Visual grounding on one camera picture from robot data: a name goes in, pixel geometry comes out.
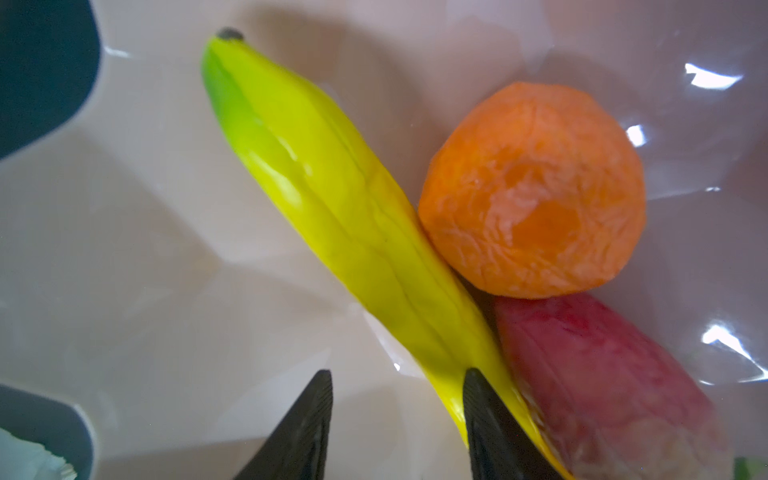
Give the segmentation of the red peach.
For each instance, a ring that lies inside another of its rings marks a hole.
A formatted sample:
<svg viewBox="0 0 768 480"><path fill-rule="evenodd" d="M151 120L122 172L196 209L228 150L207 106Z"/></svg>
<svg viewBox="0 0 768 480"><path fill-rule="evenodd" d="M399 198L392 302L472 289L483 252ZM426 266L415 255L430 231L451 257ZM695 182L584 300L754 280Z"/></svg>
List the red peach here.
<svg viewBox="0 0 768 480"><path fill-rule="evenodd" d="M714 403L681 364L586 293L498 297L505 360L542 437L577 479L730 479Z"/></svg>

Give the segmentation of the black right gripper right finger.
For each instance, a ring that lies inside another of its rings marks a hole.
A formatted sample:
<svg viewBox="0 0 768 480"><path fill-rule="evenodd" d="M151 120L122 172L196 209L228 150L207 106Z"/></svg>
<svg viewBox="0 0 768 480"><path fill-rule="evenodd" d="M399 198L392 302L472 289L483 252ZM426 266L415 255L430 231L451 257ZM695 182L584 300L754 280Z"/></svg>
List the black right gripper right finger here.
<svg viewBox="0 0 768 480"><path fill-rule="evenodd" d="M474 480L562 480L476 368L466 372L463 405Z"/></svg>

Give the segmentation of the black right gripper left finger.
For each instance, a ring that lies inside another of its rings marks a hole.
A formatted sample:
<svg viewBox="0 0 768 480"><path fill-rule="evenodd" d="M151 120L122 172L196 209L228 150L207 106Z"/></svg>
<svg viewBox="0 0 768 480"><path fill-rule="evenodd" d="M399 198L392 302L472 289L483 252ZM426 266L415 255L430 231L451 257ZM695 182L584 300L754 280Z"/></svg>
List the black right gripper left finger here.
<svg viewBox="0 0 768 480"><path fill-rule="evenodd" d="M333 409L333 383L317 371L235 480L322 480Z"/></svg>

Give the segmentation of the orange fruit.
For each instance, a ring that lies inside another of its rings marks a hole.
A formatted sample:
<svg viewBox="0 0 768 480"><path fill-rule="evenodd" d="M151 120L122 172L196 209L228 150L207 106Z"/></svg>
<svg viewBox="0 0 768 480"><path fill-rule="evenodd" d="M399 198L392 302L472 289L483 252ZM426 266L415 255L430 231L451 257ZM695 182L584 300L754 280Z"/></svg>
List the orange fruit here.
<svg viewBox="0 0 768 480"><path fill-rule="evenodd" d="M477 289L578 293L629 263L646 224L643 164L587 93L516 82L477 105L433 156L417 212Z"/></svg>

